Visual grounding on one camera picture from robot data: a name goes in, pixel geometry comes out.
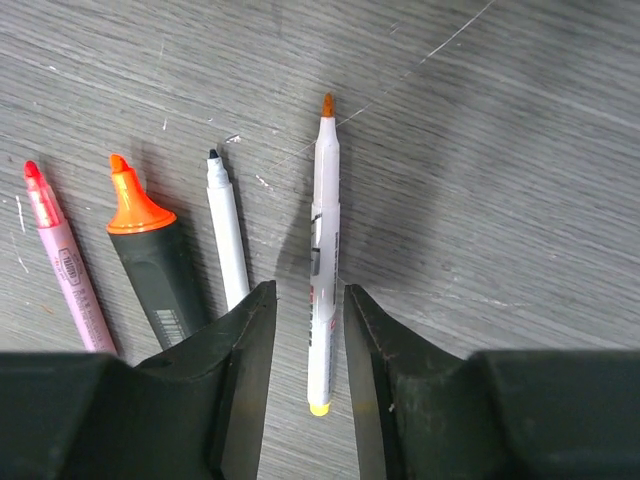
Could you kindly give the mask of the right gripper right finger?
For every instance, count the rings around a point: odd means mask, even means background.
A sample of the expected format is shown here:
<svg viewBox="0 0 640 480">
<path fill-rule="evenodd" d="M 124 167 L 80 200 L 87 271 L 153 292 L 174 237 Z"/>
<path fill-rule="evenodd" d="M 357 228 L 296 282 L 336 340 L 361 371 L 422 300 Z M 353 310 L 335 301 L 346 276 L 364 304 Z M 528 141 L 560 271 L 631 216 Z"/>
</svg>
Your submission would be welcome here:
<svg viewBox="0 0 640 480">
<path fill-rule="evenodd" d="M 482 350 L 458 358 L 360 286 L 343 319 L 364 479 L 635 479 L 635 350 Z"/>
</svg>

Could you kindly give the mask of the blue cap white marker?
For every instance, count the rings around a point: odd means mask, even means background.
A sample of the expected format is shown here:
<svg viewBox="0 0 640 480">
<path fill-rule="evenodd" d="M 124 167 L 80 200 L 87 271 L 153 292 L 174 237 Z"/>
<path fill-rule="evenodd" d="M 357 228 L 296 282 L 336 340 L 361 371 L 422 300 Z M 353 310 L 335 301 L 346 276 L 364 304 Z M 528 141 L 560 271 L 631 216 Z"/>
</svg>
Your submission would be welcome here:
<svg viewBox="0 0 640 480">
<path fill-rule="evenodd" d="M 216 149 L 209 150 L 206 164 L 206 192 L 227 310 L 231 311 L 250 292 L 238 211 L 233 185 Z"/>
</svg>

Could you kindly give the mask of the orange cap marker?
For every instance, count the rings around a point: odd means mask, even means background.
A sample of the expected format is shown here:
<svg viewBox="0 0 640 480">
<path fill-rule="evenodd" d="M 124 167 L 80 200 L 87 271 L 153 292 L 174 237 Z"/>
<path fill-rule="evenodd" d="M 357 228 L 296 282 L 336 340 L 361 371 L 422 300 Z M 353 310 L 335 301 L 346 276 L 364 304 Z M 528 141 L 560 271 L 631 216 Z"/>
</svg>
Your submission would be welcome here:
<svg viewBox="0 0 640 480">
<path fill-rule="evenodd" d="M 315 142 L 310 242 L 310 328 L 307 402 L 312 415 L 329 412 L 334 373 L 340 245 L 340 144 L 335 100 L 324 96 Z"/>
</svg>

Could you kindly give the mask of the pink pen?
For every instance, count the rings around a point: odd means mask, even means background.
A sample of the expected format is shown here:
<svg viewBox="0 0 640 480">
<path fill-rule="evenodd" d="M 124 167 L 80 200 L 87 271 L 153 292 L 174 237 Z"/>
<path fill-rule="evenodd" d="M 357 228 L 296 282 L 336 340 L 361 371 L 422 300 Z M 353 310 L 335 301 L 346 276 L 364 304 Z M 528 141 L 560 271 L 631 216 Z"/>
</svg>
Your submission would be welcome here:
<svg viewBox="0 0 640 480">
<path fill-rule="evenodd" d="M 24 178 L 41 241 L 85 349 L 116 354 L 80 250 L 53 189 L 33 161 L 24 164 Z"/>
</svg>

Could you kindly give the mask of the orange black highlighter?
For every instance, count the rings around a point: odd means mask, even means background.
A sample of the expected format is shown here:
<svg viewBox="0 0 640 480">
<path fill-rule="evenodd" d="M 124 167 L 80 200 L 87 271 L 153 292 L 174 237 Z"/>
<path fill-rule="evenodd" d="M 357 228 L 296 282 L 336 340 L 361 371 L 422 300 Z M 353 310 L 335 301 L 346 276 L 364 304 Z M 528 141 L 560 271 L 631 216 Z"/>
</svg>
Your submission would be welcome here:
<svg viewBox="0 0 640 480">
<path fill-rule="evenodd" d="M 156 204 L 134 168 L 110 156 L 117 210 L 107 232 L 146 318 L 166 350 L 209 322 L 177 215 Z"/>
</svg>

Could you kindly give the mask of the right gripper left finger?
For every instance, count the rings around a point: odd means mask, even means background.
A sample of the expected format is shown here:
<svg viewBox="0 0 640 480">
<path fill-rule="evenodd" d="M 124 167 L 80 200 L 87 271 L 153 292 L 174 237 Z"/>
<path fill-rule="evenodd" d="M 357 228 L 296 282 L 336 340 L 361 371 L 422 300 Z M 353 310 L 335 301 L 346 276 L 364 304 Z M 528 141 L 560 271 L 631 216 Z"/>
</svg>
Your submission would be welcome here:
<svg viewBox="0 0 640 480">
<path fill-rule="evenodd" d="M 253 479 L 276 285 L 137 366 L 109 354 L 3 353 L 5 479 Z"/>
</svg>

